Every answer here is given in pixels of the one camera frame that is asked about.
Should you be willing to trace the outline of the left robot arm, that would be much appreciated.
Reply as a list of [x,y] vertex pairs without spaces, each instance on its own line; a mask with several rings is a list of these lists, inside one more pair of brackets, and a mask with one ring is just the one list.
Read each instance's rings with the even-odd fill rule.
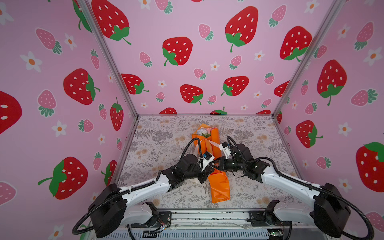
[[73,235],[95,231],[101,239],[120,226],[143,225],[151,228],[157,224],[164,229],[168,223],[154,203],[147,199],[179,188],[185,180],[198,179],[204,183],[211,174],[209,163],[214,156],[205,152],[201,157],[187,154],[177,164],[160,171],[148,181],[130,187],[116,184],[106,187],[101,196],[88,208],[88,212],[75,224]]

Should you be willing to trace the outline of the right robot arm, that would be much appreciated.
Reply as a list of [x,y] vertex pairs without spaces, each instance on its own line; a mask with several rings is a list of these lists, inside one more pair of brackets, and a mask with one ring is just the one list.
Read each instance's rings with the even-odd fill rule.
[[368,217],[350,201],[344,199],[332,184],[318,185],[309,183],[281,172],[276,163],[268,157],[253,158],[244,145],[219,146],[224,156],[215,159],[208,153],[203,160],[208,166],[223,172],[241,171],[254,181],[280,189],[302,201],[301,204],[287,204],[278,200],[271,201],[257,221],[275,226],[281,222],[298,222],[317,227],[324,234],[339,238],[341,236],[356,240],[357,237],[346,233],[344,228],[355,211],[367,226],[365,240],[375,236],[373,225]]

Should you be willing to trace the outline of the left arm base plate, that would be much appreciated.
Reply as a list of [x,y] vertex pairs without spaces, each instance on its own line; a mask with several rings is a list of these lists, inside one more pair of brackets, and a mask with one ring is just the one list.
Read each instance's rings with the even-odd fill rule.
[[172,222],[172,212],[160,211],[157,216],[151,217],[144,224],[131,224],[132,228],[160,228],[161,226],[169,227]]

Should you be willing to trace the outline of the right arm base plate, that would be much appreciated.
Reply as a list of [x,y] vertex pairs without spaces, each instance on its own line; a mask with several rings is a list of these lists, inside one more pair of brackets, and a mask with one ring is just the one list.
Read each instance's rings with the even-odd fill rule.
[[289,221],[280,221],[272,212],[265,213],[264,210],[249,211],[249,218],[253,227],[289,227]]

